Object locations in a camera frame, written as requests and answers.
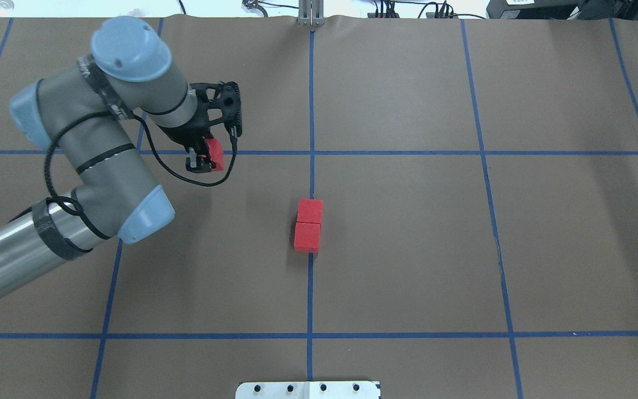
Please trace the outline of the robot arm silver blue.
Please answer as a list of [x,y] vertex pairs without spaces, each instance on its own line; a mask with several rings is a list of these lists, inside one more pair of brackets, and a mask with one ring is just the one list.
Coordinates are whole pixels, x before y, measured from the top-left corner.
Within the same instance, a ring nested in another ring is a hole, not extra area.
[[121,122],[144,111],[170,140],[201,154],[208,125],[198,89],[155,28],[117,16],[92,34],[90,52],[75,65],[11,99],[17,128],[46,151],[44,179],[52,179],[61,150],[81,184],[63,192],[50,185],[46,198],[0,228],[0,298],[111,238],[137,243],[174,220],[169,197]]

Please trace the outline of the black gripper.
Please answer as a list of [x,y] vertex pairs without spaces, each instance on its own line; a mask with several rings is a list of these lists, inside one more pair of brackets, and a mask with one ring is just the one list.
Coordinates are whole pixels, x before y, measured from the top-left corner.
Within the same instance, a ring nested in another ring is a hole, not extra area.
[[195,174],[210,173],[215,169],[215,161],[211,154],[211,146],[205,143],[214,139],[210,124],[204,119],[192,119],[180,126],[159,128],[167,137],[186,148],[186,170]]

